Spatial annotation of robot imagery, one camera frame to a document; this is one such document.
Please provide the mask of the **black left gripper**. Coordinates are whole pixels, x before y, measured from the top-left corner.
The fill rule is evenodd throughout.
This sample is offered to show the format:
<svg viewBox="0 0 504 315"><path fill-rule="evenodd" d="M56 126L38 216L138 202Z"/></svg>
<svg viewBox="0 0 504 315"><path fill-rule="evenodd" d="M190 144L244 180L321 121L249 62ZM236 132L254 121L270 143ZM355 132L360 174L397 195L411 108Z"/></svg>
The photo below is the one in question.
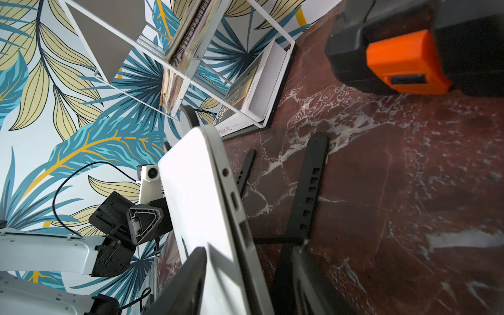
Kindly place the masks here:
<svg viewBox="0 0 504 315"><path fill-rule="evenodd" d="M133 245L155 240L173 230L165 198L135 205L116 191L97 208L89 222L101 232Z"/></svg>

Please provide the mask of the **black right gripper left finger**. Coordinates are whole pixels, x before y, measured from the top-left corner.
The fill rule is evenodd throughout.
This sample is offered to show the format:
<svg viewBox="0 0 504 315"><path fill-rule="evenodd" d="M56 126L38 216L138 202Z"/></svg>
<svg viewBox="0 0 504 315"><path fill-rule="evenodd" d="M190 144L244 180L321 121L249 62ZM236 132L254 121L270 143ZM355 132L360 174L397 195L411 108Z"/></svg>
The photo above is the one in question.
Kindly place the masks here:
<svg viewBox="0 0 504 315"><path fill-rule="evenodd" d="M206 265L206 249L194 249L170 285L143 314L200 314Z"/></svg>

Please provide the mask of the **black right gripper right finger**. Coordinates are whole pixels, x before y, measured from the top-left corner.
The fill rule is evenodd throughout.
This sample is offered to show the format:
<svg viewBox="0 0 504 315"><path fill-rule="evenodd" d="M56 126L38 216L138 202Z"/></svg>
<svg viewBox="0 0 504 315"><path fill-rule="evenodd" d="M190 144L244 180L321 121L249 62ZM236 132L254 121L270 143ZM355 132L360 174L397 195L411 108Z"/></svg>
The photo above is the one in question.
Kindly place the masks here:
<svg viewBox="0 0 504 315"><path fill-rule="evenodd" d="M356 313L314 262L307 243L293 247L291 261L298 314Z"/></svg>

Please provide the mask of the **silver laptop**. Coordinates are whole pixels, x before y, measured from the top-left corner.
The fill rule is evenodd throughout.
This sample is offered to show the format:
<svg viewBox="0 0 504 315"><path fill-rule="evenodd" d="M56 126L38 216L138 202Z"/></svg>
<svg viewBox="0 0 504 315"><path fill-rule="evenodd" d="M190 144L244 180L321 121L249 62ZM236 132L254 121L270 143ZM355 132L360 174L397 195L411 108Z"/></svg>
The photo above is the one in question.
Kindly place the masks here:
<svg viewBox="0 0 504 315"><path fill-rule="evenodd" d="M202 314L274 314L223 141L194 127L158 162L181 261L207 254Z"/></svg>

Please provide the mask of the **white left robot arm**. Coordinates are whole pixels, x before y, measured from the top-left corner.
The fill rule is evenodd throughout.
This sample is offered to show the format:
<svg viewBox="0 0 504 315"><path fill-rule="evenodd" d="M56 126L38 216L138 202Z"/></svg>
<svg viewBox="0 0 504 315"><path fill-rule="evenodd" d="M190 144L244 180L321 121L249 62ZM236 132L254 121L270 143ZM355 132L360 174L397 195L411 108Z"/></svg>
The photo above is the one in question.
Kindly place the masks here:
<svg viewBox="0 0 504 315"><path fill-rule="evenodd" d="M121 314L135 306L146 312L158 297L150 268L124 289L131 302L101 293L68 293L60 275L71 272L115 282L122 274L132 275L137 248L148 244L158 250L161 237L173 229L162 189L140 189L137 203L112 192L101 205L64 219L57 207L53 203L30 217L34 223L56 221L56 228L22 231L14 221L1 219L1 313Z"/></svg>

